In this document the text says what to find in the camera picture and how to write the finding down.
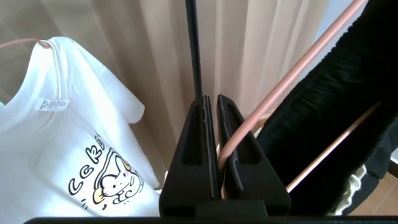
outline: clothing label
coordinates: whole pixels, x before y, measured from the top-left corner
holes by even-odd
[[[60,99],[60,100],[39,99],[39,101],[35,106],[35,110],[63,111],[67,108],[68,104],[69,104],[68,99]]]

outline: beige curtain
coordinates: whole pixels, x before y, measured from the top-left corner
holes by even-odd
[[[244,116],[313,43],[327,0],[198,0],[203,92]],[[0,1],[0,43],[71,37],[145,104],[132,129],[162,181],[194,98],[184,0]],[[0,51],[0,101],[18,91],[33,44]]]

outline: pink rod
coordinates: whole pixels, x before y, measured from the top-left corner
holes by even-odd
[[[16,44],[22,44],[22,43],[28,43],[28,42],[37,42],[38,44],[40,44],[40,46],[44,47],[45,49],[51,48],[50,45],[46,44],[45,42],[42,42],[39,39],[28,38],[28,39],[13,40],[13,41],[7,42],[5,44],[0,44],[0,49],[6,48],[6,47],[9,47],[12,45],[16,45]]]
[[[224,149],[218,156],[218,169],[221,175],[225,168],[227,158],[235,150],[236,146],[242,141],[247,133],[252,129],[260,117],[271,107],[278,96],[296,79],[304,68],[319,54],[326,44],[336,35],[336,33],[347,23],[347,21],[364,4],[365,0],[354,0],[332,25],[322,34],[322,36],[309,48],[309,50],[298,60],[298,62],[286,73],[281,81],[263,99],[257,108],[250,114],[249,118],[232,135],[226,143]]]
[[[348,129],[343,132],[338,138],[333,141],[329,147],[327,147],[307,168],[303,170],[287,187],[286,190],[290,193],[312,170],[316,168],[319,163],[326,158],[347,136],[354,131],[359,124],[361,124],[377,107],[380,106],[380,102],[373,105],[370,109],[368,109],[362,116],[360,116]]]

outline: floor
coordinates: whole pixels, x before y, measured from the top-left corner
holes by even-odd
[[[387,173],[351,215],[398,215],[398,179]]]

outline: black pole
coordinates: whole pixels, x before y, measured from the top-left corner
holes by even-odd
[[[195,85],[195,99],[202,98],[203,92],[201,87],[200,73],[200,53],[199,53],[199,36],[196,0],[185,0],[187,7],[187,20],[189,32],[189,44],[191,46],[191,59],[193,69],[193,83]]]

